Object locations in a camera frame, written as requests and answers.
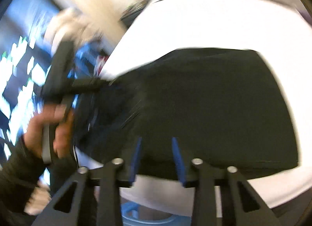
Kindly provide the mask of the dark sleeved left forearm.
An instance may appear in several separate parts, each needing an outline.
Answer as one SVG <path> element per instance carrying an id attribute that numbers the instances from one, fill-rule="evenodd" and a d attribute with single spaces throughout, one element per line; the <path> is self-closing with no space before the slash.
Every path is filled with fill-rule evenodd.
<path id="1" fill-rule="evenodd" d="M 44 170 L 43 160 L 20 137 L 1 170 L 1 225 L 32 225 L 36 216 L 24 209 Z"/>

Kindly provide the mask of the person's left hand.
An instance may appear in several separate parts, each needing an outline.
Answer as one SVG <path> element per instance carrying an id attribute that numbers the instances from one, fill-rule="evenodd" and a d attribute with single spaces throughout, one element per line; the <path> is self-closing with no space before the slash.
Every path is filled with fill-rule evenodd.
<path id="1" fill-rule="evenodd" d="M 58 158 L 70 154 L 74 111 L 65 105 L 45 104 L 29 121 L 23 135 L 27 149 L 38 158 L 53 152 Z"/>

